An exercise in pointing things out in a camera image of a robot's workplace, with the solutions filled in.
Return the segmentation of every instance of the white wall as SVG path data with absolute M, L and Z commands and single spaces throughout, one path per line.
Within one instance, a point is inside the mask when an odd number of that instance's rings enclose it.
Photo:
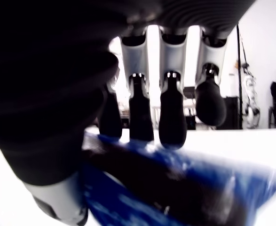
M 268 108 L 272 105 L 270 85 L 276 81 L 276 0 L 257 0 L 239 22 L 243 37 L 247 61 L 250 71 L 256 77 L 256 91 L 258 105 L 261 109 L 260 128 L 268 127 Z M 186 54 L 185 86 L 193 86 L 197 64 L 199 46 L 199 27 L 189 28 Z M 121 52 L 120 42 L 115 41 L 115 49 Z M 159 80 L 159 37 L 158 27 L 148 28 L 148 54 L 150 72 L 150 102 L 160 105 Z M 236 28 L 228 37 L 225 61 L 222 70 L 221 94 L 238 94 L 237 70 L 234 65 L 237 60 L 237 33 Z M 127 100 L 128 93 L 125 87 L 125 76 L 120 64 L 121 72 L 117 83 L 118 99 Z
M 276 0 L 257 0 L 239 23 L 247 62 L 256 77 L 258 105 L 261 109 L 260 128 L 268 127 L 268 108 L 272 105 L 270 85 L 276 81 Z M 228 75 L 237 58 L 237 33 L 234 30 L 228 39 L 223 78 Z

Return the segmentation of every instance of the blue object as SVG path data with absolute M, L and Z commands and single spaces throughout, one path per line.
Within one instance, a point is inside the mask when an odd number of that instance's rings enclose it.
M 252 226 L 257 209 L 276 192 L 276 172 L 265 169 L 265 173 L 256 170 L 240 171 L 236 168 L 218 165 L 199 158 L 188 157 L 178 151 L 131 141 L 119 143 L 109 137 L 86 134 L 97 142 L 89 142 L 85 148 L 98 153 L 99 142 L 114 144 L 138 155 L 147 157 L 172 169 L 180 169 L 184 174 L 221 189 L 229 202 L 237 197 L 247 207 L 245 226 Z M 116 178 L 102 172 L 90 164 L 84 164 L 84 195 L 94 217 L 102 226 L 186 226 L 168 215 L 168 210 L 158 210 L 137 198 Z M 227 217 L 229 210 L 222 210 Z

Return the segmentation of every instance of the black rubber finger pad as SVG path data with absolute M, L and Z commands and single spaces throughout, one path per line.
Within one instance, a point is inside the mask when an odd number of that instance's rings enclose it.
M 115 93 L 107 92 L 107 100 L 102 114 L 98 117 L 99 132 L 109 137 L 122 136 L 122 123 Z
M 198 118 L 209 126 L 220 126 L 226 119 L 227 108 L 220 95 L 219 86 L 213 81 L 200 84 L 195 90 Z
M 129 137 L 152 141 L 153 127 L 150 115 L 150 100 L 143 95 L 140 78 L 133 78 L 134 96 L 129 100 Z
M 174 87 L 161 94 L 161 116 L 159 122 L 161 144 L 182 147 L 186 140 L 187 123 L 183 110 L 183 95 Z

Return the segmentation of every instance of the robotic hand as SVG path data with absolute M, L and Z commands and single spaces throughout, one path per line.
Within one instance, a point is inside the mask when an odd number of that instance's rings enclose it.
M 159 136 L 164 145 L 182 146 L 188 28 L 201 26 L 197 115 L 217 126 L 226 115 L 219 84 L 227 37 L 253 2 L 1 2 L 0 149 L 38 206 L 71 226 L 87 221 L 78 173 L 81 145 L 84 129 L 99 115 L 103 120 L 106 100 L 116 100 L 108 86 L 118 68 L 108 51 L 113 38 L 121 38 L 131 92 L 130 137 L 151 141 L 146 28 L 159 25 Z

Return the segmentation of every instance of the black fingertip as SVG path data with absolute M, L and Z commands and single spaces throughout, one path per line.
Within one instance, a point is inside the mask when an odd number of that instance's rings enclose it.
M 107 92 L 107 100 L 102 114 L 98 117 L 99 132 L 109 137 L 122 136 L 122 123 L 115 93 Z
M 220 126 L 225 122 L 227 108 L 219 86 L 205 81 L 195 90 L 197 117 L 206 125 Z

